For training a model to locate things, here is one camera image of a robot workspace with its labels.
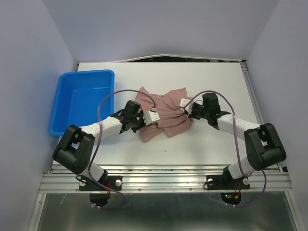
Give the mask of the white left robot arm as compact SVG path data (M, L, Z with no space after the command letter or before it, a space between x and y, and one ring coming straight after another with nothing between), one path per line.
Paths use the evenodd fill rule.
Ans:
M141 105L128 101L125 108L106 119L83 127L70 125L53 152L53 160L73 172L90 179L91 185L101 190L107 185L106 171L91 161L92 150L99 141L125 131L145 127L147 121Z

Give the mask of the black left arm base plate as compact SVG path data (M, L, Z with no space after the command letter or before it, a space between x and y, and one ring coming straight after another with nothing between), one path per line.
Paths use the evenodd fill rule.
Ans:
M76 176L76 179L79 181L79 191L82 192L98 192L98 191L106 191L106 189L98 186L95 182L93 182L91 179L78 175ZM105 179L102 180L101 184L103 184L105 187L111 188L116 191L122 190L122 183L123 183L123 177L120 175L111 175L105 177Z

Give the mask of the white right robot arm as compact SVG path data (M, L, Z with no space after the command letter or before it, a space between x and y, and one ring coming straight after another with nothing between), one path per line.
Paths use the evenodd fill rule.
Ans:
M249 189L250 174L286 160L286 151L273 124L250 123L237 119L234 111L222 111L217 93L207 91L201 104L182 99L180 106L189 118L205 119L216 130L233 135L235 143L245 142L246 157L237 156L237 162L225 167L222 174L207 176L205 189Z

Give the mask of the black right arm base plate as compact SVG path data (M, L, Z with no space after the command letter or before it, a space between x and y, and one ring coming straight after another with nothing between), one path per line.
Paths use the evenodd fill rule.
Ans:
M249 190L250 184L244 184L243 179L233 179L223 175L207 175L203 188L208 191Z

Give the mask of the pink pleated skirt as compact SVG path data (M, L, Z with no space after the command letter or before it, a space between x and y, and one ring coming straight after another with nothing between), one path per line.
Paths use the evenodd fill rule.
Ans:
M186 132L193 125L193 120L181 110L181 99L190 99L186 88L171 90L164 95L150 94L144 87L139 89L135 101L141 105L144 111L153 107L153 102L146 96L150 95L155 103L159 121L140 129L143 142L148 142L157 135L165 133L167 137L174 137Z

